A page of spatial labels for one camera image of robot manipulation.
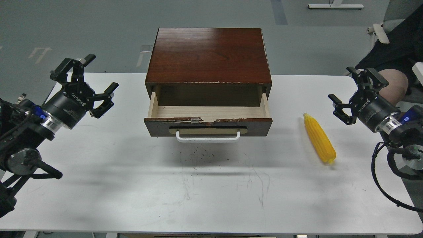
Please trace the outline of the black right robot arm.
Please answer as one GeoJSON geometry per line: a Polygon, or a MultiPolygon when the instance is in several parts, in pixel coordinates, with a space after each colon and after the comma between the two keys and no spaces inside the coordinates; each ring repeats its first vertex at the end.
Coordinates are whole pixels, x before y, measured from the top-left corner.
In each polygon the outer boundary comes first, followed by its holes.
{"type": "Polygon", "coordinates": [[[337,96],[329,94],[334,106],[333,114],[346,125],[360,120],[370,131],[387,134],[388,164],[397,176],[409,180],[422,180],[422,107],[416,105],[400,117],[400,110],[379,91],[389,85],[375,69],[347,67],[358,90],[348,103],[342,103],[337,96]],[[394,154],[401,154],[414,174],[406,174],[396,166],[394,154]]]}

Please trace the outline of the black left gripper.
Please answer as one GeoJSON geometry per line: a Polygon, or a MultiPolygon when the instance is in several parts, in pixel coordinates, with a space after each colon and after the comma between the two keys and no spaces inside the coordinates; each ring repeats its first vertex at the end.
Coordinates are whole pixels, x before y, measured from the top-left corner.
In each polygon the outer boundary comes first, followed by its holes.
{"type": "Polygon", "coordinates": [[[43,105],[43,110],[69,129],[74,128],[87,111],[98,119],[114,106],[112,97],[118,83],[112,82],[104,93],[95,94],[89,84],[84,82],[84,69],[95,58],[95,54],[88,54],[80,60],[65,58],[55,70],[50,71],[50,79],[63,86],[43,105]],[[103,102],[93,108],[95,101],[103,102]]]}

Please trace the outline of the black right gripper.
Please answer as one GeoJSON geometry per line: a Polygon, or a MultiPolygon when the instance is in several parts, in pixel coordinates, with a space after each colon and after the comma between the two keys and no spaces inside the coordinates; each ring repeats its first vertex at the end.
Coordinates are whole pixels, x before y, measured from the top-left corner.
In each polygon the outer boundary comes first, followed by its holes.
{"type": "Polygon", "coordinates": [[[377,94],[389,85],[388,81],[373,68],[347,67],[346,70],[352,75],[358,91],[351,97],[350,103],[343,103],[334,94],[329,94],[328,98],[333,102],[334,107],[333,115],[346,125],[355,124],[358,118],[370,131],[381,131],[382,121],[400,113],[397,107],[377,94]],[[345,108],[351,109],[351,116],[344,112],[345,108]]]}

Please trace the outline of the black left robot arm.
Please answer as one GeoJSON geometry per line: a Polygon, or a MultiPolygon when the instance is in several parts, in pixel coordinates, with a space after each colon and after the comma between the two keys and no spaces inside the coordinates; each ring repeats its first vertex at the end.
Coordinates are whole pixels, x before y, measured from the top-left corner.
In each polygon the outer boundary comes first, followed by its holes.
{"type": "Polygon", "coordinates": [[[15,196],[29,179],[62,178],[62,172],[42,161],[37,148],[44,140],[53,140],[60,128],[74,128],[87,112],[100,118],[113,107],[118,83],[97,94],[84,80],[84,69],[95,58],[94,54],[80,60],[65,58],[50,74],[61,89],[42,105],[26,94],[16,103],[1,100],[1,170],[12,173],[1,182],[1,217],[15,209],[15,196]]]}

